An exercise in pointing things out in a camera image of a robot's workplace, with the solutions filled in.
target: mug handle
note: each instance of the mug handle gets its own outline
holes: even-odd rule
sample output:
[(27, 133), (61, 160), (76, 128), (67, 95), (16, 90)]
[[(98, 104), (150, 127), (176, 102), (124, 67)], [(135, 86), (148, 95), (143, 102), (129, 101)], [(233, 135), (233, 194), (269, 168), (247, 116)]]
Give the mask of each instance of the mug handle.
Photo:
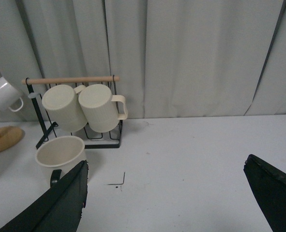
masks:
[(61, 169), (55, 169), (52, 171), (50, 177), (50, 187), (53, 187), (60, 180), (61, 172)]
[(74, 91), (76, 94), (80, 93), (81, 91), (83, 91), (86, 87), (84, 85), (79, 85), (76, 88), (74, 88)]
[(118, 120), (127, 119), (128, 118), (128, 109), (127, 109), (127, 106), (125, 105), (125, 97), (122, 95), (113, 95), (112, 102), (122, 102), (123, 103), (124, 114), (119, 114)]
[(17, 111), (19, 111), (19, 110), (21, 110), (22, 109), (22, 107), (23, 107), (23, 100), (22, 100), (22, 98), (20, 97), (19, 98), (20, 100), (21, 100), (21, 106), (18, 108), (18, 109), (16, 109), (16, 110), (14, 110), (13, 108), (11, 108), (11, 107), (8, 107), (11, 111), (13, 111), (13, 112), (17, 112)]

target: white table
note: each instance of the white table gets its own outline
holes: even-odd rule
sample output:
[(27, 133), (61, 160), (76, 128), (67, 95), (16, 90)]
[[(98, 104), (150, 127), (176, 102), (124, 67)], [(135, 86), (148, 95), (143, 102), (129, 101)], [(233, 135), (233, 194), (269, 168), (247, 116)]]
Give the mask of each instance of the white table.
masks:
[[(0, 228), (48, 189), (39, 124), (10, 124), (25, 136), (0, 153)], [(243, 166), (255, 154), (286, 173), (286, 116), (129, 119), (120, 148), (86, 153), (79, 232), (271, 232)]]

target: white mug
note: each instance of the white mug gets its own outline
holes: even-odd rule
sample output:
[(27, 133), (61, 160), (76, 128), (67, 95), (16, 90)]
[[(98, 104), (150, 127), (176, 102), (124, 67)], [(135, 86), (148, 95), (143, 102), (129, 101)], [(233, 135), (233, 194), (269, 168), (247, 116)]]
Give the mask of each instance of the white mug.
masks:
[(62, 136), (52, 139), (37, 150), (36, 162), (50, 183), (54, 170), (61, 169), (62, 178), (82, 160), (87, 160), (84, 141), (76, 136)]
[[(85, 88), (78, 97), (79, 104), (89, 122), (89, 126), (96, 132), (108, 132), (114, 129), (119, 120), (128, 117), (125, 97), (112, 95), (109, 87), (95, 84)], [(119, 114), (116, 102), (123, 103), (124, 114)]]
[(85, 88), (84, 85), (74, 89), (68, 85), (58, 85), (49, 89), (43, 96), (43, 107), (51, 119), (67, 132), (78, 131), (87, 124), (77, 96)]
[[(23, 107), (22, 93), (6, 81), (4, 77), (0, 78), (0, 110), (4, 111), (9, 108), (13, 112), (17, 112)], [(10, 106), (18, 99), (21, 101), (21, 106), (13, 109)]]

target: wooden base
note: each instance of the wooden base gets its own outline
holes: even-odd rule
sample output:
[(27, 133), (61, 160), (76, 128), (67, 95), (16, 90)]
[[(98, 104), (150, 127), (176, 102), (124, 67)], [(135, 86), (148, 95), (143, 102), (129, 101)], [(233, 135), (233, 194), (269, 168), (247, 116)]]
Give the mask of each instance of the wooden base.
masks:
[(0, 152), (17, 144), (23, 136), (23, 131), (19, 127), (0, 128)]

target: gray curtain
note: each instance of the gray curtain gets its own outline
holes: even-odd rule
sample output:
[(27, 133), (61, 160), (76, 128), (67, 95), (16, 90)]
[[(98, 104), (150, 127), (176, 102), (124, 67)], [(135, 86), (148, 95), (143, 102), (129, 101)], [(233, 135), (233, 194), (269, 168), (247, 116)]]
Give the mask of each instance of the gray curtain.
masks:
[(111, 74), (130, 118), (286, 114), (286, 13), (259, 78), (282, 3), (0, 0), (0, 77), (26, 102), (0, 121), (36, 120), (27, 77)]

